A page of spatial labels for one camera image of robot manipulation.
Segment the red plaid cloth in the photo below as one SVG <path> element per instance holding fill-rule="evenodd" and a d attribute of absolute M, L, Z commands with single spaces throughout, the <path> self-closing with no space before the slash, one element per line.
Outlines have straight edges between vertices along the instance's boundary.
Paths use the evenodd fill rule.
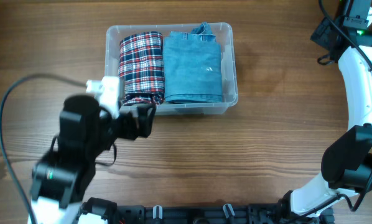
<path fill-rule="evenodd" d="M 130 35 L 119 43 L 118 77 L 124 83 L 122 105 L 164 102 L 163 35 L 157 31 Z"/>

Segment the blue denim cloth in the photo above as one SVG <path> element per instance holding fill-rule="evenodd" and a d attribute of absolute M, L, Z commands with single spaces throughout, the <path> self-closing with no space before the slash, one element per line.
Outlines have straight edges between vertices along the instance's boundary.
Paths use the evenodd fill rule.
<path fill-rule="evenodd" d="M 221 46 L 206 22 L 191 32 L 171 32 L 163 46 L 166 103 L 223 100 Z"/>

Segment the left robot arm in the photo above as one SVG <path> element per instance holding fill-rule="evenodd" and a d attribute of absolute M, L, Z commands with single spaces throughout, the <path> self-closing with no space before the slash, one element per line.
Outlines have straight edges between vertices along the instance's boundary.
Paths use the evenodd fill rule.
<path fill-rule="evenodd" d="M 118 138 L 135 140 L 151 134 L 154 104 L 139 105 L 137 115 L 113 118 L 92 96 L 67 98 L 60 113 L 60 132 L 32 170 L 29 223 L 114 223 L 117 204 L 91 198 L 85 191 L 96 174 L 97 157 L 117 150 Z"/>

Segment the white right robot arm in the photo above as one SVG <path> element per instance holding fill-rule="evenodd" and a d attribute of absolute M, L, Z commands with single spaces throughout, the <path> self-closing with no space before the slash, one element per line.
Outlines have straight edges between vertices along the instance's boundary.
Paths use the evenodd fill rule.
<path fill-rule="evenodd" d="M 332 205 L 359 209 L 372 191 L 372 5 L 341 0 L 334 17 L 326 14 L 311 40 L 327 50 L 317 61 L 337 64 L 348 104 L 347 132 L 326 149 L 320 172 L 291 190 L 276 207 L 281 223 L 320 222 Z"/>

